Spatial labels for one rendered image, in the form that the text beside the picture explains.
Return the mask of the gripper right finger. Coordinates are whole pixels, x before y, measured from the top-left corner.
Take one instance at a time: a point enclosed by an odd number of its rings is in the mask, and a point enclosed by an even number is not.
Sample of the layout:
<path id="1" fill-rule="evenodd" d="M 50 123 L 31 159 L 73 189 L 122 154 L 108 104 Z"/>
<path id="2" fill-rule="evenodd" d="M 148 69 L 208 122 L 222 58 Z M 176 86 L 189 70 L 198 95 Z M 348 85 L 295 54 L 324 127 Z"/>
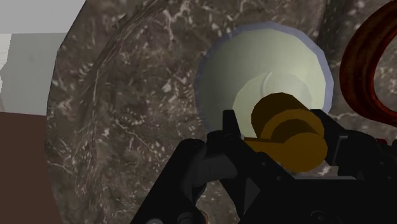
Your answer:
<path id="1" fill-rule="evenodd" d="M 357 130 L 348 130 L 320 109 L 311 109 L 322 122 L 328 146 L 325 161 L 339 176 L 357 180 L 397 181 L 397 139 L 391 145 Z"/>

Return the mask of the pale bowl with grey-blue rim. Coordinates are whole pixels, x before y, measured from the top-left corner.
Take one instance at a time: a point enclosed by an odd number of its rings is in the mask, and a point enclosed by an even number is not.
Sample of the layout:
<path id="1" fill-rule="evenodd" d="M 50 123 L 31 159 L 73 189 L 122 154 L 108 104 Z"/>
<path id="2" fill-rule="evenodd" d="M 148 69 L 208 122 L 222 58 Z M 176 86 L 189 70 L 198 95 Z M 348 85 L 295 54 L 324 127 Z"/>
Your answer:
<path id="1" fill-rule="evenodd" d="M 275 22 L 242 25 L 219 38 L 200 61 L 195 102 L 207 132 L 222 128 L 222 113 L 235 111 L 245 137 L 254 105 L 284 92 L 309 109 L 328 113 L 334 80 L 326 55 L 304 32 Z"/>

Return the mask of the round brown marble table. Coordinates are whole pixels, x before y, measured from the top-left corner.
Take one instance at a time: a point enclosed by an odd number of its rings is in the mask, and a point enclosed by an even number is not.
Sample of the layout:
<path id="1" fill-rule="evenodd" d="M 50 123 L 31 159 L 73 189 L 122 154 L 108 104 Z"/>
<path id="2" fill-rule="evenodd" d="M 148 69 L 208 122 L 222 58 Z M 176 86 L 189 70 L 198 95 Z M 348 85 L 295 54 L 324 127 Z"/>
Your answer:
<path id="1" fill-rule="evenodd" d="M 297 28 L 338 76 L 360 25 L 390 0 L 85 0 L 61 44 L 45 153 L 63 224 L 129 224 L 180 140 L 205 138 L 193 79 L 243 24 Z"/>

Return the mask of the mustard brown cylindrical object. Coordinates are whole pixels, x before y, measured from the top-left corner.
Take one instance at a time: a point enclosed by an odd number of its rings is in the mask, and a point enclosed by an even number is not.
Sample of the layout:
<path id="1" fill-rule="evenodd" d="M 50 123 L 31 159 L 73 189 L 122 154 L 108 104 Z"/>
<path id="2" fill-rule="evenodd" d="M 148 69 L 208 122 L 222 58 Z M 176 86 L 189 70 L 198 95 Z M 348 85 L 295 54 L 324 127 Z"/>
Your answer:
<path id="1" fill-rule="evenodd" d="M 274 93 L 260 99 L 251 113 L 255 137 L 244 142 L 284 168 L 307 172 L 327 156 L 321 120 L 293 95 Z"/>

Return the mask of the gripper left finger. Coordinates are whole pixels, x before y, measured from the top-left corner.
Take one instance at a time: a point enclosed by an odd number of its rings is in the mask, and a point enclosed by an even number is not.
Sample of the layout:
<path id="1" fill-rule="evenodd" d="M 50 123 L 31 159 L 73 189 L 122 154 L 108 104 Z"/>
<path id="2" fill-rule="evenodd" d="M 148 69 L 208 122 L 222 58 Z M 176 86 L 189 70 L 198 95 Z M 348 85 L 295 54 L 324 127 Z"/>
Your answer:
<path id="1" fill-rule="evenodd" d="M 197 201 L 212 181 L 220 181 L 232 199 L 239 224 L 268 222 L 280 214 L 275 191 L 292 178 L 242 140 L 234 111 L 225 110 L 222 129 L 206 141 L 178 144 L 130 224 L 206 224 Z"/>

